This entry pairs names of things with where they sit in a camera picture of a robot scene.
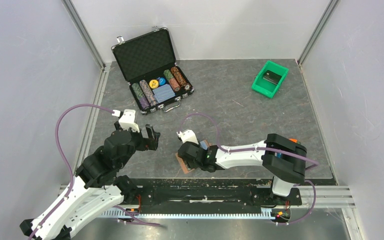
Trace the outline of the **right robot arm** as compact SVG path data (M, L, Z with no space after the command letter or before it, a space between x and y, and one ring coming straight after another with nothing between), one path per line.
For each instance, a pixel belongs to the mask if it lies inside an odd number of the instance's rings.
M213 173L236 167L264 167L273 175L269 199L282 204L296 185L305 183L307 149L298 141L270 133L265 140L239 146L202 147L192 130L178 132L177 156L190 169Z

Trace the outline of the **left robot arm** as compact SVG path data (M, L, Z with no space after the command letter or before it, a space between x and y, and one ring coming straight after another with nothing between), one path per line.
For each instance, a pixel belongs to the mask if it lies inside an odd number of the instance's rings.
M147 137L116 126L103 145L83 160L73 183L51 206L37 218L21 222L22 233L30 240L70 240L106 210L133 203L137 186L128 176L117 174L135 152L157 150L161 134L149 124L145 127Z

